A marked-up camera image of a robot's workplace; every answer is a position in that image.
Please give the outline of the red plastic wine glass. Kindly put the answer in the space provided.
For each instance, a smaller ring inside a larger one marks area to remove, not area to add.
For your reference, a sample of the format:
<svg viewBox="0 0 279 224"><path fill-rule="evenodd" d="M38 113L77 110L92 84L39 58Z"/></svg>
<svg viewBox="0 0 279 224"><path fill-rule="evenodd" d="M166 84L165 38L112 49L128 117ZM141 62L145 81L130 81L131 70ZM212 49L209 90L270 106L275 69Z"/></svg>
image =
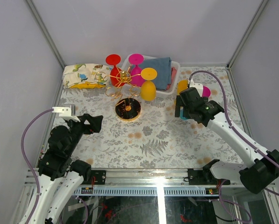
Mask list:
<svg viewBox="0 0 279 224"><path fill-rule="evenodd" d="M117 65L121 62L121 57L117 54L110 54L106 57L106 63L108 65L112 65L113 68L110 72L110 79L112 86L116 88L120 88L124 85L124 83L121 83L120 79L120 72L121 69L117 67Z"/></svg>

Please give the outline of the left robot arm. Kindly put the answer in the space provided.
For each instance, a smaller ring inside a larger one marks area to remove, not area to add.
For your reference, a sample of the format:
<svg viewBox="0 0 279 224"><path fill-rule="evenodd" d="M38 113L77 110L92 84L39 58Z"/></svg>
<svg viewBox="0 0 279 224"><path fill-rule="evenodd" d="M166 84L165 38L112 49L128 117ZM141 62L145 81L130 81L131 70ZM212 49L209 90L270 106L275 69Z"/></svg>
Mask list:
<svg viewBox="0 0 279 224"><path fill-rule="evenodd" d="M81 185L94 185L96 176L91 165L71 158L83 135L99 133L103 116L87 113L75 118L66 118L67 126L52 129L48 139L49 148L33 171L36 192L21 219L22 224L55 224L61 211Z"/></svg>

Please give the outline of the gold wine glass rack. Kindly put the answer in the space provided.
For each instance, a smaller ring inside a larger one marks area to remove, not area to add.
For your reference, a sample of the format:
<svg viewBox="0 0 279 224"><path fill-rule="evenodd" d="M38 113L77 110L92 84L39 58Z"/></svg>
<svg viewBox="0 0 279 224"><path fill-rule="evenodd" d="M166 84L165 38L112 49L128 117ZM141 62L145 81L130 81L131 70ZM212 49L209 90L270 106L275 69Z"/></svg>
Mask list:
<svg viewBox="0 0 279 224"><path fill-rule="evenodd" d="M120 79L124 85L116 88L109 84L105 94L114 100L116 116L122 121L131 122L139 118L141 114L141 103L136 99L140 95L140 88L130 83L131 76L126 70L121 70Z"/></svg>

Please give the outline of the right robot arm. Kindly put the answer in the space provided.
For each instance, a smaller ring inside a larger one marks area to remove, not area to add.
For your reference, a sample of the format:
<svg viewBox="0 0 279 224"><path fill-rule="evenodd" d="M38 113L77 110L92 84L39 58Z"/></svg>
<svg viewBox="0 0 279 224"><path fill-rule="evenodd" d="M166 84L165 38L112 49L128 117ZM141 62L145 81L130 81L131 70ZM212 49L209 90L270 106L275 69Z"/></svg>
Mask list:
<svg viewBox="0 0 279 224"><path fill-rule="evenodd" d="M258 194L279 177L279 151L256 143L227 119L224 109L215 101L206 101L196 88L180 92L176 98L175 116L183 115L219 135L241 158L242 164L213 160L203 167L203 180L241 183L249 192Z"/></svg>

